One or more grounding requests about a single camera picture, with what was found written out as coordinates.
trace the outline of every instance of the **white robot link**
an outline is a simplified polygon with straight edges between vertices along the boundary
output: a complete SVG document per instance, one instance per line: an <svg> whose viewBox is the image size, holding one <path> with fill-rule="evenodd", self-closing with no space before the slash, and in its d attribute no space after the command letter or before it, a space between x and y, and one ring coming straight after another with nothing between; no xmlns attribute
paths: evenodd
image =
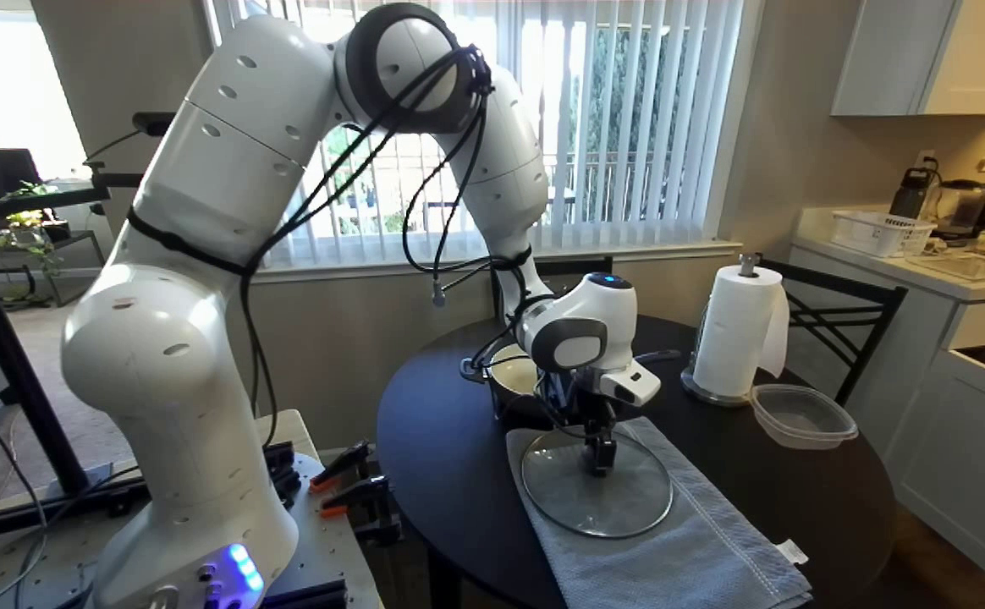
<svg viewBox="0 0 985 609"><path fill-rule="evenodd" d="M474 115L479 150L462 145ZM375 5L339 44L255 18L198 73L132 224L66 321L68 386L118 422L153 491L103 552L89 606L256 606L288 569L297 526L260 457L228 302L339 123L462 145L451 170L467 173L465 204L497 261L509 321L546 372L631 407L660 390L631 350L631 284L588 275L555 298L533 265L548 180L504 70L491 82L428 5Z"/></svg>

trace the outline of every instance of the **paper towel roll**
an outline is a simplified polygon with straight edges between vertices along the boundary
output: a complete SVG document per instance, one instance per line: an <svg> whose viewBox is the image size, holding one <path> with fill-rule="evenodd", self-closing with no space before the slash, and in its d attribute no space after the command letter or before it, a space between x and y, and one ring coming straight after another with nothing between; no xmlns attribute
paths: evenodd
<svg viewBox="0 0 985 609"><path fill-rule="evenodd" d="M782 275L757 266L746 276L737 265L722 266L708 293L693 383L713 397L743 399L765 363L773 376L787 365L790 298Z"/></svg>

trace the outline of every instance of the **black cable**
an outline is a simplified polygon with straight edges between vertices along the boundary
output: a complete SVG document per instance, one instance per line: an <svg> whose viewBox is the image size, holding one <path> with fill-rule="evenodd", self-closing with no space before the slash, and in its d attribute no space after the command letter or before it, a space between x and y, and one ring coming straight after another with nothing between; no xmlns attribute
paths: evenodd
<svg viewBox="0 0 985 609"><path fill-rule="evenodd" d="M26 548L25 558L21 558L21 569L17 569L17 578L14 578L14 609L21 606L21 583L39 569L39 552L47 544L51 526L53 526L68 509L76 509L85 497L104 491L113 480L118 480L118 476L127 476L127 474L136 474L136 470L140 470L140 466L127 466L127 470L117 470L117 474L94 480L94 485L85 487L71 504L66 504L66 508L58 508L58 509L51 513L47 526L31 540L31 548Z"/></svg>
<svg viewBox="0 0 985 609"><path fill-rule="evenodd" d="M441 248L436 248L436 261L432 261L432 266L428 266L428 265L419 265L418 256L412 256L412 248L409 248L409 224L412 224L412 209L418 209L418 198L423 196L423 188L436 180L436 173L445 173L457 156L462 156L462 150L467 145L467 139L479 133L484 125L484 108L465 125L465 133L462 133L462 139L454 141L454 150L423 176L423 181L418 185L418 191L409 196L409 204L408 204L408 209L402 209L402 224L401 224L401 249L402 249L402 256L408 256L408 265L409 266L418 266L419 275L451 275L451 269L462 269L462 266L471 266L471 265L489 265L489 256L479 256L479 261L465 261L465 265L454 265L454 266L448 266L448 269L441 269L441 249L445 249L445 235L448 235L448 227L451 227L451 218L454 218L454 213L457 213L457 204L462 204L462 196L465 196L465 185L467 185L467 180L471 180L471 170L474 170L474 160L479 160L479 152L480 150L474 150L471 152L471 162L467 162L467 173L465 173L465 181L457 181L457 198L454 198L454 207L451 207L451 218L448 218L448 227L445 227L445 235L441 235Z"/></svg>
<svg viewBox="0 0 985 609"><path fill-rule="evenodd" d="M85 162L83 162L83 165L94 162L94 156L103 156L103 152L108 152L108 150L117 150L117 145L121 145L121 141L127 141L127 139L132 139L132 134L140 134L140 128L132 128L132 133L121 133L118 139L113 139L113 141L97 145L94 152L89 152L89 156L85 156Z"/></svg>
<svg viewBox="0 0 985 609"><path fill-rule="evenodd" d="M524 275L523 275L519 265L513 265L509 269L516 275L519 292L523 292L523 293L519 293L519 303L516 303L516 312L513 312L513 318L509 318L509 324L519 327L519 324L523 324L523 312L533 303L533 292L524 288Z"/></svg>
<svg viewBox="0 0 985 609"><path fill-rule="evenodd" d="M465 279L484 275L489 266L491 266L491 261L480 261L480 266L474 266L474 269L462 275L457 279L445 284L445 292L454 292L457 284L465 284Z"/></svg>
<svg viewBox="0 0 985 609"><path fill-rule="evenodd" d="M43 513L43 504L41 504L39 491L31 487L31 480L25 476L25 470L21 470L14 451L6 447L4 437L0 437L0 451L4 451L4 457L10 459L10 466L14 466L17 480L21 480L21 487L25 487L26 497L31 497L31 504L39 508L39 516L41 516L41 539L47 539L51 519L47 519L47 513ZM10 583L0 588L0 600L4 600L6 591L14 591L14 588L26 578L26 571L31 571L33 566L39 566L39 560L26 558L26 560L21 566L21 571L17 571L17 578L10 578Z"/></svg>
<svg viewBox="0 0 985 609"><path fill-rule="evenodd" d="M313 204L318 198L318 191L334 180L334 173L350 162L350 156L359 152L359 145L392 115L392 112L409 112L419 108L419 102L436 89L436 82L454 68L457 58L471 53L471 48L451 51L445 58L436 58L430 68L423 68L364 133L359 139L330 165L330 173L315 181L315 188L297 204L297 209L250 253L249 269L241 275L241 307L245 307L245 324L250 333L250 365L255 365L255 383L250 383L250 408L256 402L256 372L264 376L268 386L268 437L264 447L272 447L274 432L277 432L277 390L274 390L274 376L260 344L260 330L250 312L250 276L256 275L264 253L280 242L293 231L297 231L303 224L309 224L313 217L318 217L325 207L333 207L364 173L366 165L385 150L385 141L392 139L392 133L385 133L385 139L368 152L368 160L364 160L356 165L356 173L323 204L313 209Z"/></svg>
<svg viewBox="0 0 985 609"><path fill-rule="evenodd" d="M457 209L462 209L465 188L467 188L471 173L479 170L479 156L480 156L480 150L484 150L489 103L480 103L474 125L479 125L479 139L474 139L474 145L471 145L467 170L465 170L465 176L462 176L462 181L457 181L457 196L454 196L454 204L451 204L451 217L448 217L448 224L445 224L445 232L436 235L432 275L430 275L432 284L436 284L436 276L441 276L441 265L445 265L445 249L448 249L451 224L454 224L454 217L457 217Z"/></svg>
<svg viewBox="0 0 985 609"><path fill-rule="evenodd" d="M509 327L497 327L474 356L462 359L462 376L471 383L489 383L496 350L504 344Z"/></svg>

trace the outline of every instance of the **gray towel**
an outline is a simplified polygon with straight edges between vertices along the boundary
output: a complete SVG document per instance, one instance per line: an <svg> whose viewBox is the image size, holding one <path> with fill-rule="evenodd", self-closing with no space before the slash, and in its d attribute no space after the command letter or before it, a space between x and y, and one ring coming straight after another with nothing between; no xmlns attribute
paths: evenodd
<svg viewBox="0 0 985 609"><path fill-rule="evenodd" d="M519 457L534 432L509 432L516 480ZM651 447L678 491L671 516L652 530L619 540L581 539L548 519L523 491L568 606L754 609L810 603L801 571L651 420L627 420L617 432Z"/></svg>

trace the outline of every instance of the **round table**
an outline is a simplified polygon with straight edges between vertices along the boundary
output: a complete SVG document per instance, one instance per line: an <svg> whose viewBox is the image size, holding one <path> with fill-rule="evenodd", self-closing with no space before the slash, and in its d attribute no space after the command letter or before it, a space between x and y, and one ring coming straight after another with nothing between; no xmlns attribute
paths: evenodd
<svg viewBox="0 0 985 609"><path fill-rule="evenodd" d="M562 606L523 508L491 390L462 376L496 324L467 324L418 350L381 402L375 451L402 516L432 560L519 606ZM782 451L748 408L700 407L682 390L682 324L639 318L634 350L663 377L646 407L668 438L773 540L794 539L818 603L860 600L893 548L893 487L867 438Z"/></svg>

